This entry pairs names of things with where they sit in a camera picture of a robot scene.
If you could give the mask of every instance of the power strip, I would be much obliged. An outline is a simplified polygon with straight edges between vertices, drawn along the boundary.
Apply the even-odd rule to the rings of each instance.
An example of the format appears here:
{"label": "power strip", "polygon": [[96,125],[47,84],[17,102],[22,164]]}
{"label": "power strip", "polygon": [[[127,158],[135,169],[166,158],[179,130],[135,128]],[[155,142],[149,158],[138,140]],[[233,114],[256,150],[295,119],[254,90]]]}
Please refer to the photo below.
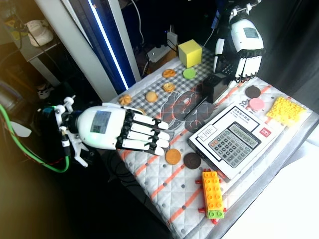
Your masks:
{"label": "power strip", "polygon": [[[177,46],[177,35],[172,32],[167,33],[167,44],[171,47],[174,48]],[[160,48],[154,47],[152,50],[148,52],[149,60],[152,61],[153,63],[156,63],[159,61],[163,56],[165,56],[171,48],[169,46],[160,46]]]}

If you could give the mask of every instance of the pile of yellow beads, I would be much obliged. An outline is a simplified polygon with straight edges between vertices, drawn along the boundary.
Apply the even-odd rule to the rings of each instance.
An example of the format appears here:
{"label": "pile of yellow beads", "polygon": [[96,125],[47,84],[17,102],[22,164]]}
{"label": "pile of yellow beads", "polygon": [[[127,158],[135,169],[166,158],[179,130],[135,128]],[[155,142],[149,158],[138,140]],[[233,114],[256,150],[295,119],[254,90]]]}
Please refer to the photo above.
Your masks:
{"label": "pile of yellow beads", "polygon": [[293,126],[300,120],[300,115],[305,111],[306,109],[296,103],[293,103],[284,97],[278,97],[266,116],[288,126]]}

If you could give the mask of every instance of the calculator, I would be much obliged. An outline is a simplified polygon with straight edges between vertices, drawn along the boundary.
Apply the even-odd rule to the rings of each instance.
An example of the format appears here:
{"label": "calculator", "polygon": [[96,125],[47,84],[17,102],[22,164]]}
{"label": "calculator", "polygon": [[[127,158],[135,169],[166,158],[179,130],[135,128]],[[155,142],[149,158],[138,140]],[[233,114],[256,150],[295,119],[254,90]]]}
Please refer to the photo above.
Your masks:
{"label": "calculator", "polygon": [[190,146],[220,176],[233,179],[258,158],[276,132],[239,104],[232,104],[189,138]]}

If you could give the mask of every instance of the robotic arm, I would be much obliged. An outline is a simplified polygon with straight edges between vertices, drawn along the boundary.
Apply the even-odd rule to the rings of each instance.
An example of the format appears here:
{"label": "robotic arm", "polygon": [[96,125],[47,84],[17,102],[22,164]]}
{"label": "robotic arm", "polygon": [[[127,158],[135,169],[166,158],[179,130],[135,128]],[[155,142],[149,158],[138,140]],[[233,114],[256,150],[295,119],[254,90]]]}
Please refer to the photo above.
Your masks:
{"label": "robotic arm", "polygon": [[141,111],[117,104],[103,103],[83,112],[72,109],[74,100],[64,99],[64,105],[55,108],[55,117],[62,136],[68,135],[75,151],[74,158],[84,167],[87,163],[80,157],[88,146],[99,149],[129,149],[164,155],[169,135],[162,130],[168,124],[160,119],[144,116]]}
{"label": "robotic arm", "polygon": [[259,71],[264,44],[254,24],[247,19],[250,10],[261,0],[226,7],[219,21],[215,48],[214,73],[248,81]]}

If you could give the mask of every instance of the green cable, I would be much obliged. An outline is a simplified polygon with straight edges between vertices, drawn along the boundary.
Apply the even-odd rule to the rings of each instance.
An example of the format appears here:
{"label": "green cable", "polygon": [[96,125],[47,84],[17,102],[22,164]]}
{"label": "green cable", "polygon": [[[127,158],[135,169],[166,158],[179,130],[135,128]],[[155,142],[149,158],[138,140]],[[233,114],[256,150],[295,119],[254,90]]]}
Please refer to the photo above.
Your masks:
{"label": "green cable", "polygon": [[4,120],[7,124],[8,130],[11,133],[11,137],[14,140],[14,142],[17,144],[17,146],[26,154],[28,155],[30,158],[34,159],[36,162],[42,164],[44,167],[47,167],[48,169],[51,169],[54,172],[57,173],[64,173],[66,170],[68,170],[70,162],[69,162],[69,157],[65,156],[65,167],[63,169],[57,169],[55,167],[52,167],[51,165],[46,164],[45,162],[43,162],[41,159],[39,159],[38,157],[34,156],[32,153],[30,153],[21,143],[20,141],[17,139],[17,137],[14,135],[14,131],[9,119],[9,116],[7,115],[4,107],[0,104],[0,111],[4,117]]}

